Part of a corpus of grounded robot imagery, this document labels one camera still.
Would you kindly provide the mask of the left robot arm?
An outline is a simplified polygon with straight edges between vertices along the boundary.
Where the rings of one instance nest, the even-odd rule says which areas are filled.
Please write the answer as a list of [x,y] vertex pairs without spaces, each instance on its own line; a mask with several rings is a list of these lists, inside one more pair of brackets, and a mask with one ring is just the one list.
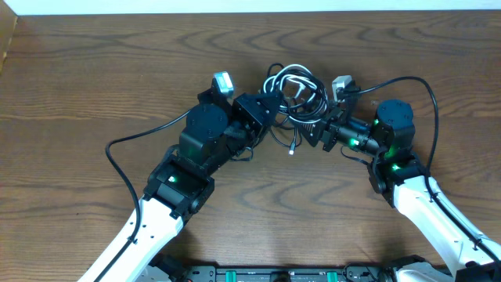
[[233,102],[214,90],[183,114],[186,126],[151,172],[119,234],[83,274],[83,281],[134,281],[214,192],[212,174],[252,151],[278,114],[278,92],[244,93]]

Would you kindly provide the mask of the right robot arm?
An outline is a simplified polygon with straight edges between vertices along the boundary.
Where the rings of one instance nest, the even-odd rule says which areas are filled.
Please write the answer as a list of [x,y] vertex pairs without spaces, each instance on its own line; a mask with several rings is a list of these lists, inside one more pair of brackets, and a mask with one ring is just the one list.
[[372,123],[334,105],[314,123],[300,125],[311,146],[336,144],[372,158],[366,167],[374,191],[426,237],[455,281],[498,281],[500,245],[485,236],[445,196],[413,151],[413,111],[398,99],[382,102]]

